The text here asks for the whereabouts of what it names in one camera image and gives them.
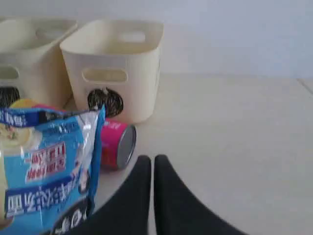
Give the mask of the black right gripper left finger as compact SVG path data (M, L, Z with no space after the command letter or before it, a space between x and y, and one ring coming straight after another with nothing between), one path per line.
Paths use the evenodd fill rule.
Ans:
M116 193L67 235L147 235L151 191L151 159L137 158Z

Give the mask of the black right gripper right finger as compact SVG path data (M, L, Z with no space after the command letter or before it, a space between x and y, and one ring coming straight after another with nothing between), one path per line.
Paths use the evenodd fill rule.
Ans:
M244 234L196 198L162 154L154 163L154 210L158 235Z

